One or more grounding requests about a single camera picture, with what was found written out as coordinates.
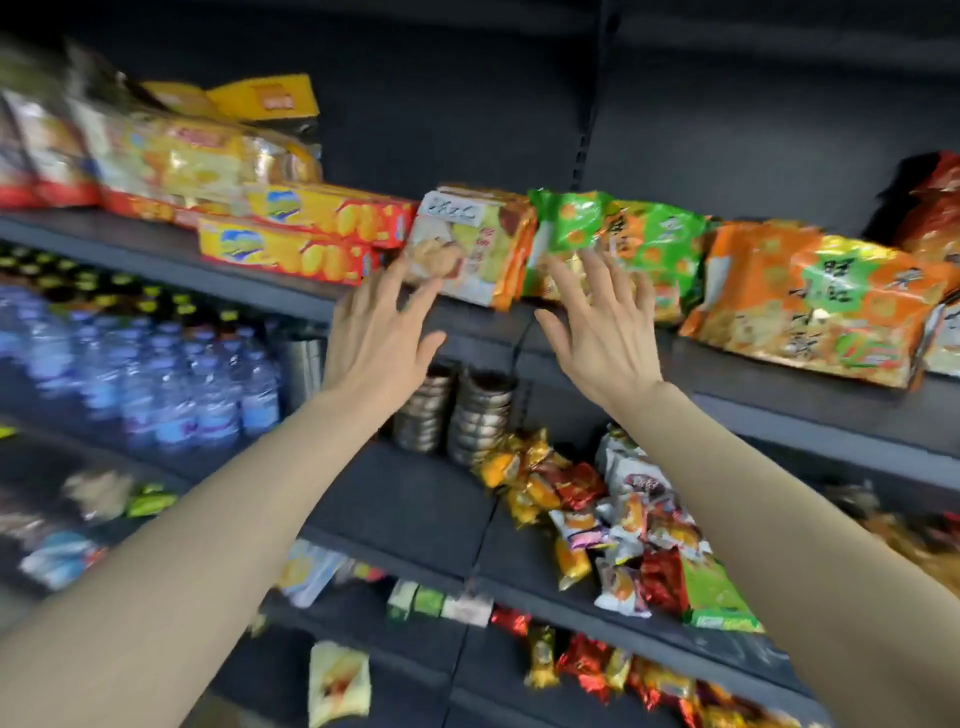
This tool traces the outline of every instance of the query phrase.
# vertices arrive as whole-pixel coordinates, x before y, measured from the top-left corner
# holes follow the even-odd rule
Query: handwritten label
[[[428,192],[420,203],[420,214],[439,217],[448,223],[479,228],[487,206],[463,197],[444,195],[443,192]]]

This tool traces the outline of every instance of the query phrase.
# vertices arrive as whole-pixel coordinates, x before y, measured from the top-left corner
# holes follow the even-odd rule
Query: stacked cans
[[[465,467],[483,460],[507,428],[516,383],[496,374],[460,374],[446,453]]]
[[[394,415],[393,439],[412,452],[434,452],[444,436],[446,403],[453,387],[453,373],[433,366],[413,397]]]

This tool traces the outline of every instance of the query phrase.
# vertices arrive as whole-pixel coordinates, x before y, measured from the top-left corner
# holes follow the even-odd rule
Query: snack pile
[[[517,527],[548,527],[561,591],[596,567],[600,609],[642,619],[654,606],[696,627],[763,632],[669,480],[622,430],[603,438],[595,468],[541,430],[505,436],[475,472],[503,492]]]
[[[532,620],[517,610],[495,606],[491,624],[522,641],[530,661],[524,678],[528,688],[554,688],[561,684],[562,675],[569,675],[605,705],[633,692],[648,711],[661,708],[675,713],[687,728],[801,728],[798,720],[734,697],[719,685],[684,677],[626,650]]]

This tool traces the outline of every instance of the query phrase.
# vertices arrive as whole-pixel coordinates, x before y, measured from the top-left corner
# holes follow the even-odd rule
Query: yellow biscuit box
[[[410,200],[333,184],[250,184],[247,202],[263,222],[385,249],[403,246],[416,210]]]
[[[359,285],[382,264],[368,244],[240,218],[202,217],[197,231],[205,258],[288,276]]]

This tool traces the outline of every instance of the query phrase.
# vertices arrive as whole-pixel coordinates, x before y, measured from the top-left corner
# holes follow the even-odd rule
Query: red snack bag
[[[517,637],[526,637],[530,631],[530,615],[518,609],[496,606],[493,607],[490,624],[496,624]]]

